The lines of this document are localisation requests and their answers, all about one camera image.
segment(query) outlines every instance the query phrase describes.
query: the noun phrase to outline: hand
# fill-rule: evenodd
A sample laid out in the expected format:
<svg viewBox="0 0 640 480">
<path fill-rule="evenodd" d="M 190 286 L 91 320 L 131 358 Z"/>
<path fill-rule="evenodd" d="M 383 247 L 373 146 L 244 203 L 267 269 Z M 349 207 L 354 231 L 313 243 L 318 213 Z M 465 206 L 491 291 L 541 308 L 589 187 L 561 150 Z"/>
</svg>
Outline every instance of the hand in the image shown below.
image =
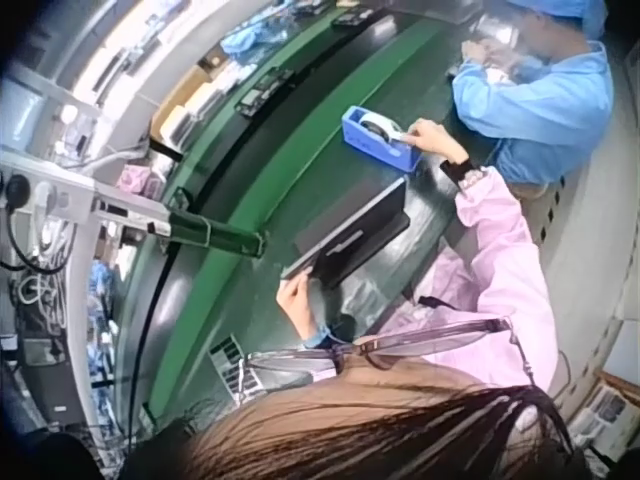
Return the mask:
<svg viewBox="0 0 640 480">
<path fill-rule="evenodd" d="M 487 38 L 482 40 L 480 44 L 487 51 L 487 61 L 504 72 L 511 72 L 516 65 L 522 62 L 522 55 L 514 52 L 510 47 L 498 40 Z"/>
<path fill-rule="evenodd" d="M 280 282 L 276 302 L 289 317 L 303 341 L 318 331 L 309 306 L 309 271 L 307 269 L 291 280 Z"/>
<path fill-rule="evenodd" d="M 425 152 L 442 155 L 452 163 L 460 164 L 469 158 L 462 145 L 442 125 L 431 120 L 418 119 L 401 140 Z"/>
<path fill-rule="evenodd" d="M 487 49 L 479 43 L 467 40 L 462 42 L 462 58 L 471 60 L 479 65 L 484 65 L 487 60 Z"/>
</svg>

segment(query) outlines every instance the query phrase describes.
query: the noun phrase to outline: glasses frame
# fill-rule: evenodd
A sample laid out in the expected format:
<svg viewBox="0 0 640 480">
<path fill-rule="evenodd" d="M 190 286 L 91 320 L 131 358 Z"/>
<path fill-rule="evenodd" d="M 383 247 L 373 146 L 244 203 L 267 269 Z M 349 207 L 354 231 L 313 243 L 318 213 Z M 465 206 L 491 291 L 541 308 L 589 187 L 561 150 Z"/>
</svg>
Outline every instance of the glasses frame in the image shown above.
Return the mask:
<svg viewBox="0 0 640 480">
<path fill-rule="evenodd" d="M 422 342 L 432 341 L 432 340 L 442 340 L 446 338 L 456 337 L 460 335 L 466 335 L 471 333 L 480 333 L 483 334 L 479 338 L 473 340 L 468 343 L 475 343 L 486 335 L 491 335 L 493 333 L 500 332 L 511 332 L 509 343 L 515 345 L 518 348 L 520 356 L 522 357 L 523 370 L 527 375 L 532 385 L 535 385 L 535 381 L 533 379 L 533 370 L 531 369 L 531 365 L 527 361 L 524 350 L 522 349 L 522 345 L 518 340 L 517 335 L 513 330 L 513 326 L 511 322 L 506 318 L 491 318 L 487 320 L 473 320 L 470 322 L 462 322 L 454 325 L 447 325 L 444 327 L 433 328 L 433 329 L 424 329 L 424 330 L 414 330 L 410 332 L 398 333 L 387 335 L 383 337 L 376 337 L 371 340 L 367 340 L 362 342 L 361 344 L 354 345 L 353 343 L 344 343 L 344 344 L 336 344 L 331 348 L 327 349 L 285 349 L 285 350 L 272 350 L 269 352 L 254 352 L 245 355 L 239 362 L 238 371 L 238 388 L 239 388 L 239 398 L 240 404 L 243 403 L 244 400 L 244 376 L 246 374 L 246 370 L 248 368 L 253 368 L 257 370 L 267 370 L 274 372 L 290 372 L 290 371 L 300 371 L 300 370 L 288 370 L 285 368 L 270 368 L 265 367 L 259 364 L 254 363 L 260 359 L 278 359 L 278 360 L 287 360 L 287 359 L 300 359 L 300 360 L 331 360 L 334 364 L 334 368 L 339 373 L 342 371 L 342 367 L 344 366 L 344 356 L 345 355 L 358 355 L 368 357 L 373 354 L 381 355 L 381 356 L 389 356 L 389 357 L 399 357 L 399 358 L 408 358 L 408 357 L 421 357 L 427 354 L 403 354 L 403 353 L 385 353 L 385 350 L 390 350 L 392 348 L 398 348 L 402 346 L 411 346 Z M 442 353 L 449 350 L 455 350 L 456 348 L 445 348 L 443 350 L 435 351 L 433 353 Z"/>
</svg>

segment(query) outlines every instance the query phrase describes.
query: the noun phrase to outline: blue tape dispenser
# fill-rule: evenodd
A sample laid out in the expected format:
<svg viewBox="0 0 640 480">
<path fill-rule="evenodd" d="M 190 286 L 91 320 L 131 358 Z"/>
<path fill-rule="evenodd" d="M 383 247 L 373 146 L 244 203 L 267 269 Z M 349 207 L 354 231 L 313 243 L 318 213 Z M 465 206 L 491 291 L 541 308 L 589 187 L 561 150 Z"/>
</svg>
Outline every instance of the blue tape dispenser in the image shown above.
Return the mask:
<svg viewBox="0 0 640 480">
<path fill-rule="evenodd" d="M 352 147 L 403 172 L 413 172 L 420 160 L 420 150 L 398 141 L 404 132 L 393 120 L 366 108 L 345 112 L 342 133 Z"/>
</svg>

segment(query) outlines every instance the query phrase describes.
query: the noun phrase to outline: black wristband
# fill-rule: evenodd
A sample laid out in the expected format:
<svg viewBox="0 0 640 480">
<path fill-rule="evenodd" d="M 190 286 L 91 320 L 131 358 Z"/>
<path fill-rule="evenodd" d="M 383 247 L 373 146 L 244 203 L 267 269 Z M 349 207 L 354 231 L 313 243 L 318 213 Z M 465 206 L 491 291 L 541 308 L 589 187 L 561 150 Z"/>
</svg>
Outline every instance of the black wristband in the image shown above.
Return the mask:
<svg viewBox="0 0 640 480">
<path fill-rule="evenodd" d="M 451 163 L 449 160 L 445 160 L 440 164 L 440 170 L 451 179 L 453 183 L 458 185 L 467 173 L 471 170 L 475 170 L 475 167 L 471 164 L 471 160 L 467 159 L 464 162 Z"/>
</svg>

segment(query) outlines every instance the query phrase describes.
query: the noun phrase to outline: eyeglasses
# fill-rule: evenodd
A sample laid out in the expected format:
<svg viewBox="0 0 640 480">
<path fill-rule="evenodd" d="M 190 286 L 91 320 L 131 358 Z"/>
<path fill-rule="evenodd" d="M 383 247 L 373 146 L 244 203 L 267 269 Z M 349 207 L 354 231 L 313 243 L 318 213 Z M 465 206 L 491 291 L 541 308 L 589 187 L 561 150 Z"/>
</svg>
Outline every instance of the eyeglasses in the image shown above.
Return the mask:
<svg viewBox="0 0 640 480">
<path fill-rule="evenodd" d="M 511 323 L 504 318 L 474 320 L 429 330 L 388 335 L 359 345 L 334 345 L 329 349 L 277 350 L 246 355 L 239 364 L 240 403 L 245 400 L 244 377 L 249 368 L 275 372 L 318 373 L 335 368 L 340 373 L 345 355 L 364 357 L 422 357 L 455 350 L 481 340 L 487 335 L 511 332 L 509 343 L 515 345 L 522 357 L 523 371 L 534 385 L 533 371 Z"/>
</svg>

